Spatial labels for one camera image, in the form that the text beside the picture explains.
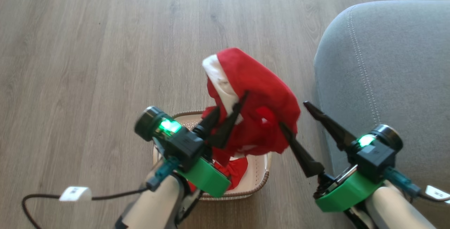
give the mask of red santa hat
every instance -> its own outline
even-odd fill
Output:
[[[213,148],[213,157],[226,165],[230,157],[267,152],[282,153],[288,146],[278,123],[297,133],[300,108],[292,91],[273,72],[237,48],[209,56],[202,63],[208,76],[209,95],[220,107],[219,125],[233,105],[248,92],[235,127],[224,149]],[[204,116],[214,107],[205,110]]]

